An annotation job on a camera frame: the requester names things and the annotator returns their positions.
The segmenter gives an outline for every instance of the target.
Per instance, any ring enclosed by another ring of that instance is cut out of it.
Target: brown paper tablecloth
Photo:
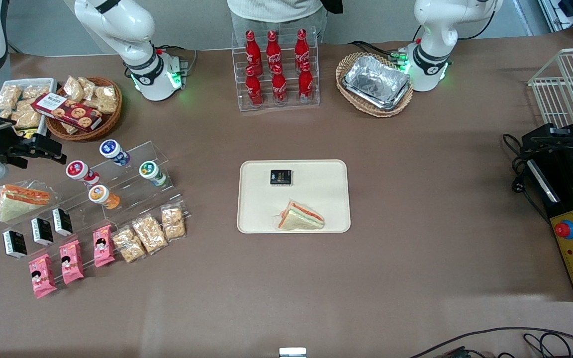
[[[237,109],[228,51],[200,52],[187,89],[163,102],[137,93],[115,55],[12,56],[15,78],[116,81],[123,120],[111,138],[125,148],[153,140],[192,216],[188,238],[40,300],[0,238],[0,358],[275,357],[297,346],[312,358],[406,357],[475,329],[573,333],[555,240],[511,192],[512,155],[500,144],[504,132],[541,124],[525,82],[566,47],[573,31],[461,41],[438,88],[390,119],[357,111],[337,91],[336,64],[354,47],[321,47],[318,108],[248,114]],[[91,164],[97,150],[63,148]],[[239,233],[240,165],[269,159],[345,161],[351,229]],[[63,171],[32,160],[6,181],[57,182]],[[461,344],[526,354],[514,332]]]

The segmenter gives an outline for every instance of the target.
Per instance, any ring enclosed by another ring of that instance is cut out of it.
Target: white tray
[[[271,170],[292,170],[293,186],[271,186]],[[291,199],[320,213],[324,227],[278,230],[277,216]],[[351,227],[346,164],[339,159],[243,163],[237,226],[245,234],[345,233]]]
[[[17,85],[22,89],[25,89],[29,86],[49,86],[50,92],[55,93],[57,91],[57,80],[50,79],[48,77],[43,79],[22,79],[22,80],[9,80],[4,82],[1,86],[14,86]],[[48,125],[46,125],[46,116],[41,115],[41,119],[39,120],[39,127],[37,128],[37,132],[43,136],[46,135],[48,132]]]

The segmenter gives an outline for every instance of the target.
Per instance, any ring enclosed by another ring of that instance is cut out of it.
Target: black package
[[[273,186],[291,186],[291,170],[272,170],[269,183]]]
[[[31,221],[32,224],[32,239],[34,242],[41,245],[50,245],[54,243],[54,238],[52,237],[52,227],[50,227],[50,222],[43,220],[41,218],[34,218]]]
[[[68,213],[61,208],[56,208],[52,210],[52,218],[54,221],[54,231],[63,236],[72,234],[72,222],[70,221],[70,215],[68,215]]]
[[[25,249],[23,235],[17,231],[9,230],[4,233],[4,246],[6,247],[6,254],[16,259],[28,254],[28,250]]]

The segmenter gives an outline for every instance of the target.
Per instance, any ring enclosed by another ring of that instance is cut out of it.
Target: sandwich
[[[48,204],[50,193],[16,185],[0,186],[0,222],[6,222]]]
[[[280,216],[280,230],[317,230],[324,227],[324,218],[320,214],[293,200],[288,202]]]

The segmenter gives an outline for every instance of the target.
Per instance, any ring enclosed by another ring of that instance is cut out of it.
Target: coca-cola bottle
[[[251,100],[251,107],[258,108],[262,106],[262,90],[260,88],[260,80],[255,76],[253,66],[249,65],[246,68],[247,79],[245,81],[249,100]]]
[[[309,104],[313,100],[313,76],[311,75],[311,64],[309,61],[302,63],[302,72],[298,84],[300,84],[300,102]]]
[[[276,65],[282,65],[282,50],[278,45],[278,33],[269,30],[267,33],[269,44],[267,45],[267,62],[269,63],[269,72],[276,74]]]
[[[287,102],[287,80],[282,75],[282,64],[275,64],[273,79],[271,79],[271,86],[273,87],[273,102],[278,107],[282,107]]]
[[[260,56],[260,47],[255,42],[255,34],[253,34],[253,31],[248,30],[246,32],[246,39],[247,44],[245,50],[247,62],[253,67],[255,75],[259,76],[262,74],[262,57]]]
[[[306,42],[306,30],[297,31],[297,42],[295,43],[295,70],[300,73],[302,64],[309,62],[309,43]]]

